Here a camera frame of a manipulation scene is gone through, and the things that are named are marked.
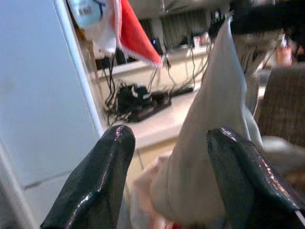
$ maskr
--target white cloth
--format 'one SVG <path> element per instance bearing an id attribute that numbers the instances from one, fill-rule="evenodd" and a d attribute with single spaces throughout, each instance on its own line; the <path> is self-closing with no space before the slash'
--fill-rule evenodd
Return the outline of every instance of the white cloth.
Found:
<path id="1" fill-rule="evenodd" d="M 159 215 L 152 207 L 150 187 L 164 161 L 171 152 L 158 156 L 134 181 L 130 202 L 130 222 L 133 229 L 165 229 L 173 224 Z"/>
<path id="2" fill-rule="evenodd" d="M 207 152 L 208 130 L 227 126 L 259 149 L 258 127 L 245 106 L 247 93 L 228 19 L 219 30 L 203 85 L 182 126 L 171 157 L 151 184 L 153 207 L 183 225 L 211 228 L 224 214 L 223 202 Z"/>
<path id="3" fill-rule="evenodd" d="M 264 156 L 282 175 L 305 168 L 305 148 L 275 136 L 263 136 Z"/>

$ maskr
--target white countertop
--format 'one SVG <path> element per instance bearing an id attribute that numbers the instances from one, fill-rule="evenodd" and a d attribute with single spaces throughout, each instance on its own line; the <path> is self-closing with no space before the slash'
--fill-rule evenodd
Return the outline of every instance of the white countertop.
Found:
<path id="1" fill-rule="evenodd" d="M 127 124 L 136 138 L 136 148 L 143 148 L 177 137 L 197 92 L 177 96 L 172 105 L 139 123 Z"/>

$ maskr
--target red fabric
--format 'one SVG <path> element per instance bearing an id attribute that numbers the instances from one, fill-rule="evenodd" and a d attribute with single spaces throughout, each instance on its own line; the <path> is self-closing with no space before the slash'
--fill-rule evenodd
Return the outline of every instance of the red fabric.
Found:
<path id="1" fill-rule="evenodd" d="M 182 229 L 182 227 L 180 225 L 174 224 L 173 229 Z"/>
<path id="2" fill-rule="evenodd" d="M 112 20 L 121 43 L 119 48 L 133 58 L 161 67 L 163 64 L 161 57 L 149 41 L 128 0 L 114 0 L 114 4 L 120 4 L 120 2 L 118 14 L 122 14 L 118 15 L 118 31 L 116 31 L 115 20 Z"/>

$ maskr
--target white fur trim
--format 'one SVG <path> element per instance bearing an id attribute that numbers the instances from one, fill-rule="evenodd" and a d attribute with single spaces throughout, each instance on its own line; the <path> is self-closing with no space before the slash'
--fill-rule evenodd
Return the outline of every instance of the white fur trim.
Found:
<path id="1" fill-rule="evenodd" d="M 161 64 L 157 64 L 147 58 L 145 58 L 144 56 L 128 49 L 127 47 L 125 47 L 124 45 L 122 45 L 121 40 L 120 40 L 120 34 L 119 34 L 119 19 L 122 20 L 122 15 L 120 16 L 120 14 L 122 13 L 122 3 L 121 0 L 114 0 L 114 29 L 115 29 L 115 36 L 116 36 L 116 40 L 117 40 L 117 45 L 119 47 L 119 49 L 127 54 L 128 56 L 131 56 L 137 60 L 141 60 L 151 66 L 154 66 L 156 68 L 162 68 L 163 66 L 163 62 L 161 62 Z"/>

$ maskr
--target bottle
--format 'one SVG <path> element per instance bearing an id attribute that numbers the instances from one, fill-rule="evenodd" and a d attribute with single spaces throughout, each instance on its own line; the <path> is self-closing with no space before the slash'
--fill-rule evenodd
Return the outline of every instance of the bottle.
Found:
<path id="1" fill-rule="evenodd" d="M 280 66 L 290 66 L 292 64 L 291 47 L 287 44 L 285 36 L 281 40 L 280 47 L 277 48 L 277 60 Z"/>

